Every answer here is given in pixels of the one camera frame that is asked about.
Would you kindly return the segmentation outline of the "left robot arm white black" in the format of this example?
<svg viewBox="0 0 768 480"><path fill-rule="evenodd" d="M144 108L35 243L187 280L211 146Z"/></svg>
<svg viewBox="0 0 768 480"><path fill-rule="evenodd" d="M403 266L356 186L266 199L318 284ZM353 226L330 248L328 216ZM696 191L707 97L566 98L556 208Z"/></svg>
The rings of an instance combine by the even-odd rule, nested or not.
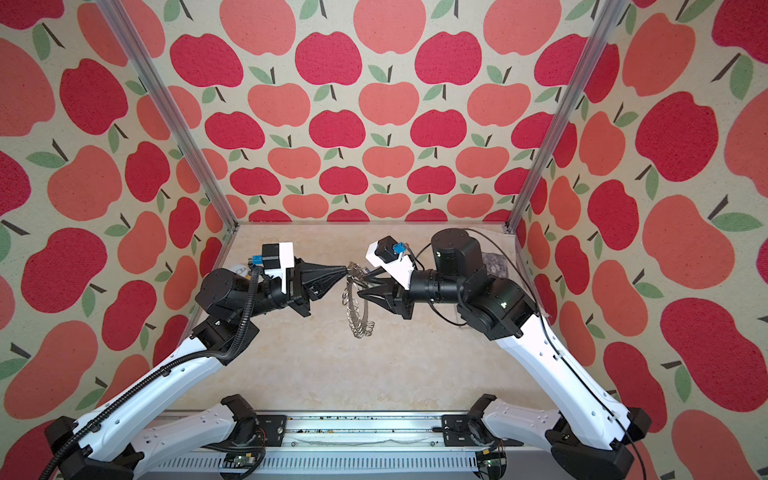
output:
<svg viewBox="0 0 768 480"><path fill-rule="evenodd" d="M45 436L53 457L41 478L138 479L159 465L204 448L245 460L246 475L263 461L267 430L239 394L201 413L158 427L152 421L193 386L232 363L259 329L252 317L289 308L303 317L347 276L345 266L299 258L280 267L251 263L249 277L227 269L209 273L196 296L207 318L160 364L106 404L73 419L61 417Z"/></svg>

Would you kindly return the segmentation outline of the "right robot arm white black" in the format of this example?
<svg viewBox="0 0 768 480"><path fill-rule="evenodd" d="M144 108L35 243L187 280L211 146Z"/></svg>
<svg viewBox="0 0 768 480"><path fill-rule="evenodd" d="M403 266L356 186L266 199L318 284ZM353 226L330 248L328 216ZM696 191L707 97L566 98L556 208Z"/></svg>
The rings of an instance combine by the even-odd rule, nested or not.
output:
<svg viewBox="0 0 768 480"><path fill-rule="evenodd" d="M482 395L462 426L481 447L512 440L549 452L574 479L624 479L642 460L637 444L651 419L607 393L554 334L535 297L488 271L476 231L449 228L430 241L435 266L422 269L403 242L386 236L366 252L373 271L359 295L406 320L416 304L452 304L464 323L511 355L554 402L553 410L518 407Z"/></svg>

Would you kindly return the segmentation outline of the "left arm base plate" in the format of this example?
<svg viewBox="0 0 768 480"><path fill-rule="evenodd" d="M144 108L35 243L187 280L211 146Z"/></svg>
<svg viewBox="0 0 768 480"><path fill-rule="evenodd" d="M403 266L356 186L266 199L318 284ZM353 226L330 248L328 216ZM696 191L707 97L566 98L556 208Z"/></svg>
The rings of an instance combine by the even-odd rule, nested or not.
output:
<svg viewBox="0 0 768 480"><path fill-rule="evenodd" d="M257 414L248 423L250 438L246 445L260 448L281 447L283 445L287 420L288 417L286 415Z"/></svg>

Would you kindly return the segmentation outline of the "metal disc with key rings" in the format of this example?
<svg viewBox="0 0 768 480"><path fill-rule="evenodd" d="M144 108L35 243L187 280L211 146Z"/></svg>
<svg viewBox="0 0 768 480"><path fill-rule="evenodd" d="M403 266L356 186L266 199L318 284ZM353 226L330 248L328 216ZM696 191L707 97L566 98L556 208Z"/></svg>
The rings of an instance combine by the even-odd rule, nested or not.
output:
<svg viewBox="0 0 768 480"><path fill-rule="evenodd" d="M371 336L375 326L375 323L368 318L368 301L359 297L362 290L371 286L365 275L364 268L355 262L350 262L347 266L346 286L341 296L349 327L357 339Z"/></svg>

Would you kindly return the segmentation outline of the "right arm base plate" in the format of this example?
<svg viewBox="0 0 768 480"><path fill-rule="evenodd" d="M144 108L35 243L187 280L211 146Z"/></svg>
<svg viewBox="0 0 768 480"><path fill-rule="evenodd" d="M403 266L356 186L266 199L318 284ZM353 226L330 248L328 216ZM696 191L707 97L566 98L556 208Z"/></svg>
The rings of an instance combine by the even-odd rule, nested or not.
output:
<svg viewBox="0 0 768 480"><path fill-rule="evenodd" d="M478 423L466 414L445 414L441 416L441 432L446 447L480 446L477 434Z"/></svg>

